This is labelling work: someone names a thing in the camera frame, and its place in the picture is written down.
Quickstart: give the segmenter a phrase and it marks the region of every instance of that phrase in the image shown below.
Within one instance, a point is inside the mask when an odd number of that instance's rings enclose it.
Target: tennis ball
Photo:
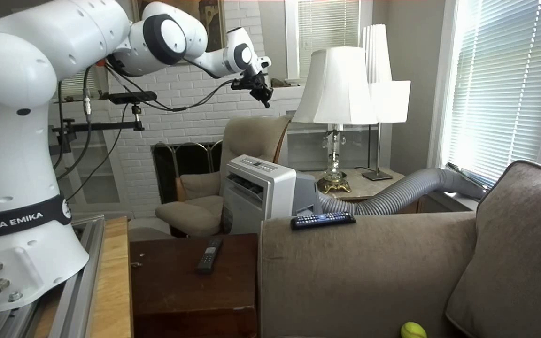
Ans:
[[[415,322],[404,323],[402,329],[400,329],[400,334],[402,338],[427,338],[427,332]]]

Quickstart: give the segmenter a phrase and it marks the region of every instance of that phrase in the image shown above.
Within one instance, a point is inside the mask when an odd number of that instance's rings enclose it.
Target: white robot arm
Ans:
[[[271,62],[245,30],[230,31],[219,51],[206,52],[207,43],[200,22],[158,2],[136,23],[114,0],[54,0],[0,19],[0,311],[35,301],[89,259],[49,156],[56,83],[104,58],[132,77],[185,59],[211,77],[242,73],[232,88],[268,106],[262,70]],[[8,302],[8,293],[22,297]]]

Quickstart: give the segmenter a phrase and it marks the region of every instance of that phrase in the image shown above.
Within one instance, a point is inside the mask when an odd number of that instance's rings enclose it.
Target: black remote control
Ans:
[[[204,251],[204,255],[201,257],[200,263],[198,263],[197,267],[195,268],[195,273],[200,275],[212,274],[214,259],[216,259],[216,255],[218,255],[218,251],[221,249],[222,245],[222,238],[212,238],[210,242],[208,242],[208,248],[206,248]]]
[[[311,229],[327,225],[356,223],[349,212],[329,212],[328,214],[299,216],[292,218],[292,230]]]

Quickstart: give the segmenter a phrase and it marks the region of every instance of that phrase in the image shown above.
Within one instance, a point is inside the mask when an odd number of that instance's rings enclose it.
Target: painting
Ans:
[[[133,10],[139,13],[149,4],[147,0],[133,0]],[[198,19],[208,33],[206,52],[216,51],[225,46],[225,21],[223,17],[223,0],[161,0]]]

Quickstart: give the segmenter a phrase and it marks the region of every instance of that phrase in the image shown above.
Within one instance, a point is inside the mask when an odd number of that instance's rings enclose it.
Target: table lamp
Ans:
[[[344,124],[376,124],[370,111],[365,50],[331,47],[312,53],[302,100],[292,122],[329,124],[328,168],[318,180],[320,192],[345,190],[350,184],[339,171],[340,133]]]
[[[366,52],[365,63],[371,98],[369,110],[378,122],[376,168],[375,171],[363,173],[363,176],[369,180],[391,179],[393,178],[391,175],[379,170],[381,124],[406,122],[410,81],[392,81],[385,25],[364,27],[361,46]]]

